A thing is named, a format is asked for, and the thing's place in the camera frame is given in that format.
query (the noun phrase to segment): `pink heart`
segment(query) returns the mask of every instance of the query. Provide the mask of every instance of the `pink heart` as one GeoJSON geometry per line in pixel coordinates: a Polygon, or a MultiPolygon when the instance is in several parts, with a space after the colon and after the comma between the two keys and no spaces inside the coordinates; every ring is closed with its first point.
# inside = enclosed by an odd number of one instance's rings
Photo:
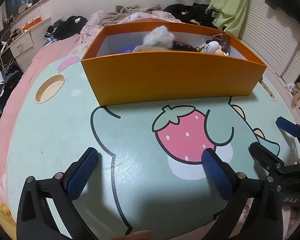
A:
{"type": "Polygon", "coordinates": [[[60,73],[61,71],[64,71],[67,67],[69,67],[70,65],[77,63],[79,60],[80,60],[80,58],[78,56],[67,58],[58,66],[57,70],[60,73]]]}

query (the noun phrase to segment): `pink strawberry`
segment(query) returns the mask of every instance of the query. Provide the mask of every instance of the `pink strawberry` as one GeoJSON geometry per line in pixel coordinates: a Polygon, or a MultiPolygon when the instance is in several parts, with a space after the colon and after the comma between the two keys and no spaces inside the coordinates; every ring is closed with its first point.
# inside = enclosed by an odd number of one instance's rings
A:
{"type": "Polygon", "coordinates": [[[205,115],[193,106],[165,106],[162,110],[152,125],[161,147],[177,161],[200,164],[204,149],[215,148],[203,129],[205,115]]]}

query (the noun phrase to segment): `blue gripper pad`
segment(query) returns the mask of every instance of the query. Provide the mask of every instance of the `blue gripper pad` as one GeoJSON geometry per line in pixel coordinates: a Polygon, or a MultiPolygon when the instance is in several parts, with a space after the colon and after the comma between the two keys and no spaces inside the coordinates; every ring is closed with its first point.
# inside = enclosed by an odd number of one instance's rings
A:
{"type": "Polygon", "coordinates": [[[291,134],[293,137],[300,137],[300,128],[294,123],[283,118],[282,116],[278,117],[277,121],[275,121],[275,124],[277,125],[278,128],[286,131],[287,133],[291,134]]]}
{"type": "Polygon", "coordinates": [[[202,166],[207,176],[212,180],[214,186],[217,188],[222,199],[230,201],[233,196],[233,186],[225,174],[219,163],[211,155],[212,149],[206,149],[202,153],[202,166]]]}
{"type": "Polygon", "coordinates": [[[94,148],[90,148],[90,152],[87,154],[82,164],[74,172],[73,176],[67,184],[68,198],[73,201],[78,199],[86,186],[88,179],[90,178],[93,170],[98,163],[98,152],[94,148]]]}

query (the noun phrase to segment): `plush toy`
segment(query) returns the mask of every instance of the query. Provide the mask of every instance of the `plush toy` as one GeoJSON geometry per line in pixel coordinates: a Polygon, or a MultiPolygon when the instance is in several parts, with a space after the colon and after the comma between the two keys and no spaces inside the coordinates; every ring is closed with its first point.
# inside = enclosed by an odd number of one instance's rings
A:
{"type": "Polygon", "coordinates": [[[136,46],[136,48],[133,50],[133,52],[163,51],[163,50],[168,50],[168,49],[161,48],[161,47],[153,47],[153,46],[150,46],[150,45],[140,45],[140,46],[136,46]]]}
{"type": "Polygon", "coordinates": [[[221,49],[221,46],[217,41],[211,41],[207,45],[204,46],[204,48],[201,50],[203,53],[211,53],[211,54],[217,54],[222,56],[229,56],[229,53],[224,53],[221,49]]]}
{"type": "Polygon", "coordinates": [[[143,45],[171,49],[173,39],[173,33],[170,33],[167,27],[162,25],[160,27],[155,28],[152,32],[150,32],[144,37],[143,45]]]}

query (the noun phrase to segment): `green cloth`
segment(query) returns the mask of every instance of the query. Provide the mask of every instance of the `green cloth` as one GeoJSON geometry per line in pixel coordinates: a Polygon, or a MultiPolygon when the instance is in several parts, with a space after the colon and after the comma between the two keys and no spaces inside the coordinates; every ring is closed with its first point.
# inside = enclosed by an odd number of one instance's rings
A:
{"type": "Polygon", "coordinates": [[[222,30],[238,37],[248,7],[248,0],[211,0],[208,9],[218,12],[213,24],[222,30]]]}

